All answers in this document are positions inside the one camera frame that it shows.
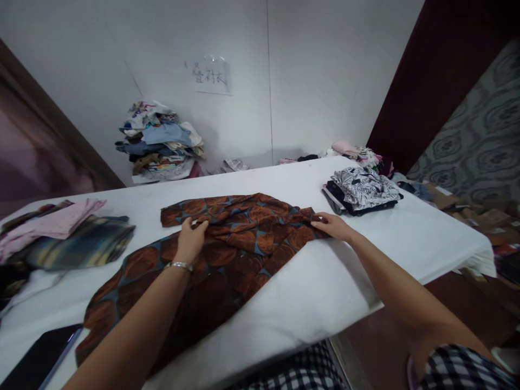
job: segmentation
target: checkered shirt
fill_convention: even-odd
[[[345,390],[325,341],[263,369],[227,390]]]
[[[516,389],[515,380],[472,349],[438,347],[428,358],[419,389]]]

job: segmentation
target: white table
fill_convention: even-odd
[[[42,333],[82,322],[90,298],[127,254],[180,229],[161,227],[162,207],[185,199],[263,192],[291,205],[332,213],[320,190],[334,171],[348,166],[355,163],[333,157],[68,197],[73,202],[87,197],[107,199],[96,214],[128,215],[137,226],[135,236],[115,263],[71,271],[57,286],[12,308],[0,328],[0,381]],[[492,265],[491,245],[485,236],[414,195],[402,193],[404,199],[392,210],[344,218],[421,283],[464,261]],[[62,199],[34,202],[6,220]],[[333,239],[309,242],[230,321],[177,358],[145,388],[228,385],[251,366],[332,336],[380,307],[347,244]],[[87,334],[83,330],[76,345]],[[72,350],[48,389],[61,388],[75,369]]]

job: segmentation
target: plaid sleeve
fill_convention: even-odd
[[[472,349],[455,344],[438,347],[426,362],[420,389],[516,389],[514,379]]]

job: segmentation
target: pile of clothes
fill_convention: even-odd
[[[361,216],[391,209],[403,198],[395,183],[366,166],[345,168],[330,178],[332,180],[323,185],[322,193],[338,215]]]
[[[86,199],[47,204],[2,226],[0,319],[13,303],[55,285],[65,271],[104,265],[123,253],[135,226],[126,216],[95,216],[105,203]],[[30,278],[38,291],[21,291]]]
[[[332,149],[350,160],[354,160],[361,167],[368,167],[376,173],[390,177],[394,172],[394,164],[388,157],[383,157],[366,146],[352,146],[347,141],[336,141]]]
[[[179,180],[198,172],[196,158],[204,158],[204,142],[189,122],[157,101],[138,101],[119,130],[125,135],[115,143],[129,154],[133,175],[152,180]]]

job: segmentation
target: pink clothing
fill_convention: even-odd
[[[102,208],[106,202],[86,199],[11,230],[0,241],[0,264],[4,264],[13,253],[22,250],[38,237],[68,238],[89,215]]]
[[[358,148],[352,146],[347,141],[336,141],[332,144],[331,148],[340,154],[348,154],[352,156],[354,159],[358,158],[359,155]]]

